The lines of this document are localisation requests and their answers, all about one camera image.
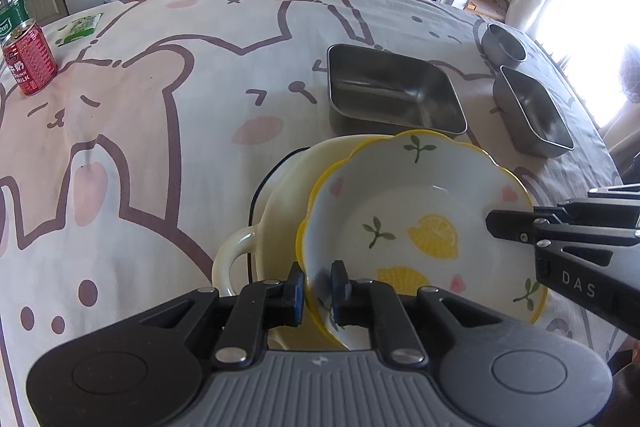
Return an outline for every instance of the table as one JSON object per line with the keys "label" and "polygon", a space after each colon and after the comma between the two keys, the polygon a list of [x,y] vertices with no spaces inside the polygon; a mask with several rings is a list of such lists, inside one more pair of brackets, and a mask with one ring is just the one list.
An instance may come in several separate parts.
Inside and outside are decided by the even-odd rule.
{"label": "table", "polygon": [[[287,153],[332,136],[326,49],[348,42],[431,60],[469,123],[460,139],[513,171],[538,204],[620,183],[591,120],[520,34],[575,150],[518,153],[492,98],[481,16],[425,0],[124,0],[54,54],[26,98],[0,77],[0,423],[35,426],[24,384],[48,349],[207,285]],[[45,28],[51,44],[69,17]],[[625,335],[551,293],[539,320],[609,355]]]}

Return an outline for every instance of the lemon illustration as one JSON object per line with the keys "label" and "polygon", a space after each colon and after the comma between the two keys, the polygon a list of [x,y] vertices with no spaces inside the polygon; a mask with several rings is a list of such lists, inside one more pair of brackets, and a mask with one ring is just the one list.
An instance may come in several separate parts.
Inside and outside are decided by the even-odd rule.
{"label": "lemon illustration", "polygon": [[427,277],[408,266],[380,268],[377,279],[393,286],[400,295],[415,295],[420,286],[430,285]]}
{"label": "lemon illustration", "polygon": [[430,214],[419,223],[419,228],[406,230],[416,247],[436,259],[458,258],[458,234],[449,219]]}

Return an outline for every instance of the red object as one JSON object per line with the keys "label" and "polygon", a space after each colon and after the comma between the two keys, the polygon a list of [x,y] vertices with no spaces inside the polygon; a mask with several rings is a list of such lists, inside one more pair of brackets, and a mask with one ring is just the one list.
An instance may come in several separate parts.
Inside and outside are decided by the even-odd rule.
{"label": "red object", "polygon": [[2,44],[2,53],[7,67],[27,96],[39,92],[58,73],[47,39],[33,19],[9,34]]}

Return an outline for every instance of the plastic bottle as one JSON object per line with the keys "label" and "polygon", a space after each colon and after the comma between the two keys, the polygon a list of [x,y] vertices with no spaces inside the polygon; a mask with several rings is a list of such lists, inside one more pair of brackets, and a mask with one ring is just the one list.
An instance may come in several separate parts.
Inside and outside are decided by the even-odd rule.
{"label": "plastic bottle", "polygon": [[0,0],[0,42],[12,29],[28,19],[24,0]]}

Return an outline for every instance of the green packet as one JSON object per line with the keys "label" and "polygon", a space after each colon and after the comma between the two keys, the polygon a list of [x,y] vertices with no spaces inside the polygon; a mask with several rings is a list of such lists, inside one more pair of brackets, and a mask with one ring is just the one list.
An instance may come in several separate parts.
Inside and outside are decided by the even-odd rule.
{"label": "green packet", "polygon": [[98,21],[102,16],[101,13],[96,15],[87,15],[86,17],[80,17],[73,21],[68,30],[65,33],[65,37],[60,42],[59,46],[69,44],[69,42],[77,41],[82,37],[87,37],[95,33],[95,27],[98,25]]}

